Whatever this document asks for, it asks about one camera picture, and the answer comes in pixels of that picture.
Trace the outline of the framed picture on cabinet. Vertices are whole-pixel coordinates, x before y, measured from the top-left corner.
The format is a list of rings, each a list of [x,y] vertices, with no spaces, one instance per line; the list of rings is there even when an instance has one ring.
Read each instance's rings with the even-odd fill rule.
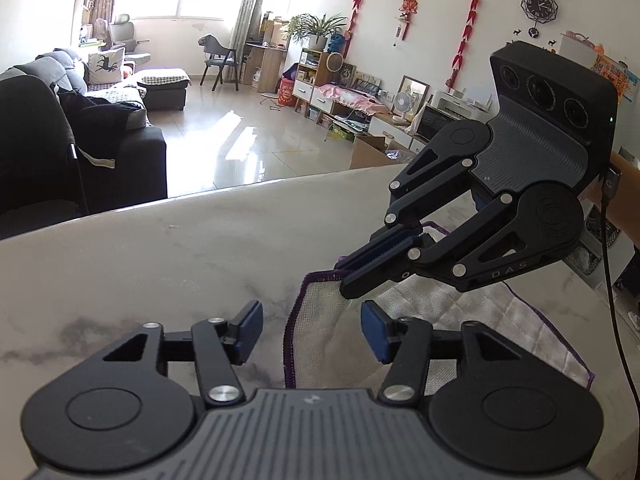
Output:
[[[420,110],[428,96],[428,92],[430,92],[430,89],[431,86],[426,82],[407,75],[402,77],[402,81],[399,86],[399,91],[401,93],[405,93],[410,96],[412,104],[411,110],[413,114],[416,114],[416,112]]]

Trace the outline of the dark ottoman checkered top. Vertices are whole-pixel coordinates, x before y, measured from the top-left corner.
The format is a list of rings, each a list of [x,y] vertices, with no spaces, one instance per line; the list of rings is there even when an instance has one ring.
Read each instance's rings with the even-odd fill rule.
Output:
[[[181,68],[151,68],[134,76],[145,90],[143,102],[147,110],[183,110],[191,78]]]

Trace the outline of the pink cloth on cabinet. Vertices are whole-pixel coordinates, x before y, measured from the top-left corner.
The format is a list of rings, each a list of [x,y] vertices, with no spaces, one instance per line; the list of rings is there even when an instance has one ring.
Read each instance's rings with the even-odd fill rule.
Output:
[[[336,86],[335,84],[324,84],[323,86],[314,88],[312,96],[314,98],[344,105],[368,116],[385,114],[390,111],[374,96],[369,96],[368,94],[360,93],[352,89]]]

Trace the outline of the black jacket on sofa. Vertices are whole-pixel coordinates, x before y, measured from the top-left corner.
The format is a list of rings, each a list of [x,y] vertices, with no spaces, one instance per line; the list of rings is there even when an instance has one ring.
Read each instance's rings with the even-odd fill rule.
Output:
[[[122,141],[148,123],[146,110],[138,102],[112,103],[62,90],[58,100],[78,148],[93,158],[115,159]]]

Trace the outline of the small white desk fan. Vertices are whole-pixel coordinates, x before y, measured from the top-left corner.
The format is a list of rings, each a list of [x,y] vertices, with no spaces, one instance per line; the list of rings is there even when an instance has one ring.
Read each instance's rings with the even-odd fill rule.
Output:
[[[402,124],[406,121],[407,114],[412,110],[412,97],[407,92],[398,92],[394,99],[392,121]]]

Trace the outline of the black dining chair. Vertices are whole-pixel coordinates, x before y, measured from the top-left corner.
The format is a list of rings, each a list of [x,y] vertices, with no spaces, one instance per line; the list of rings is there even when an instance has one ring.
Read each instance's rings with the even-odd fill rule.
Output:
[[[231,81],[234,84],[234,88],[235,90],[239,90],[239,65],[236,50],[224,47],[218,39],[211,34],[201,36],[198,40],[198,45],[203,48],[206,55],[204,61],[205,68],[201,76],[200,84],[204,84],[208,70],[211,67],[216,67],[218,73],[212,87],[212,90],[215,91],[218,86],[224,83],[224,70],[229,67],[232,73]]]

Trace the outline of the deer print cushion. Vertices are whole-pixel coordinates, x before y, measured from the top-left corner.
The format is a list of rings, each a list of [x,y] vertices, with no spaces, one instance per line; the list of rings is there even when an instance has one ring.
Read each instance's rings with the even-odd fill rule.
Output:
[[[117,84],[122,81],[122,64],[126,50],[124,47],[90,54],[87,68],[89,84]]]

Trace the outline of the wooden desk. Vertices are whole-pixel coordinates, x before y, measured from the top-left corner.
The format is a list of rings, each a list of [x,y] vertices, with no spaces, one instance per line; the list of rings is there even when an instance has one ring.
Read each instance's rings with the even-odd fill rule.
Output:
[[[247,42],[243,51],[241,84],[259,93],[274,93],[281,78],[286,50]]]

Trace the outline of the low white tv cabinet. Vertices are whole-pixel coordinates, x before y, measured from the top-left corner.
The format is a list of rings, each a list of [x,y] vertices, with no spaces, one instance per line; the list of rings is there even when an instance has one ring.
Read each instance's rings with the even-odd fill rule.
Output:
[[[381,79],[356,70],[337,52],[305,48],[295,73],[294,110],[332,136],[351,141],[363,133],[386,136],[388,142],[416,151],[414,121],[430,86],[409,76],[402,77],[392,93],[381,84]]]

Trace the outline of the black microwave oven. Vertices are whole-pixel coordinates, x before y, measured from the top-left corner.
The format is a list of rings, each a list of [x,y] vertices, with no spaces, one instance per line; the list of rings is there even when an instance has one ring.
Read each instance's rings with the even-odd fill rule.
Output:
[[[419,125],[416,127],[416,136],[427,141],[431,141],[442,128],[452,122],[457,122],[459,117],[451,116],[442,110],[426,104],[423,107]]]

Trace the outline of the grey office chair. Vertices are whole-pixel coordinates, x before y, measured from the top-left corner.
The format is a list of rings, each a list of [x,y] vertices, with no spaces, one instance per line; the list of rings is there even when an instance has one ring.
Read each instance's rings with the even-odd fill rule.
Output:
[[[125,50],[125,61],[142,65],[151,61],[148,52],[138,51],[138,47],[149,42],[149,39],[138,39],[134,31],[134,23],[128,14],[116,16],[110,23],[110,37],[114,49]]]

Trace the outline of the white towel purple trim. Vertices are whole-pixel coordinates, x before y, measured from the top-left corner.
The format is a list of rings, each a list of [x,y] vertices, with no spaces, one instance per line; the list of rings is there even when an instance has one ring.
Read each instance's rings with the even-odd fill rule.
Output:
[[[494,359],[528,352],[585,388],[593,383],[566,338],[507,284],[458,292],[412,276],[347,299],[346,276],[331,269],[304,277],[283,336],[286,388],[379,393],[396,382],[433,394],[457,376],[465,327],[482,329]]]

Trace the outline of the cardboard box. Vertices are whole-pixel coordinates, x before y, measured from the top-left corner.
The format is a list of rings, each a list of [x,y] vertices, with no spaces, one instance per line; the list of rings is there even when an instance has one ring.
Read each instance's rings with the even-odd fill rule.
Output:
[[[407,150],[386,136],[358,134],[352,147],[350,169],[383,167],[396,164],[408,164],[414,159],[412,151]]]

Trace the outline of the black wall clock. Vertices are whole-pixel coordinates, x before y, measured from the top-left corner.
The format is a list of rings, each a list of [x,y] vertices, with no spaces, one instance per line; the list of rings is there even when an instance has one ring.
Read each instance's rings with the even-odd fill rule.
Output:
[[[555,0],[521,0],[521,10],[533,23],[527,33],[532,39],[540,36],[539,26],[553,22],[558,17],[559,6]]]

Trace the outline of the potted green plant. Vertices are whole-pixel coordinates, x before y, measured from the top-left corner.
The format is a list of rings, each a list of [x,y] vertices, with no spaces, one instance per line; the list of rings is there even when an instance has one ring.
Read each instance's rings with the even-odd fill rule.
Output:
[[[322,51],[329,36],[338,34],[347,25],[347,18],[340,14],[321,18],[310,13],[295,15],[288,23],[288,36],[292,41],[302,44],[304,41],[311,50]]]

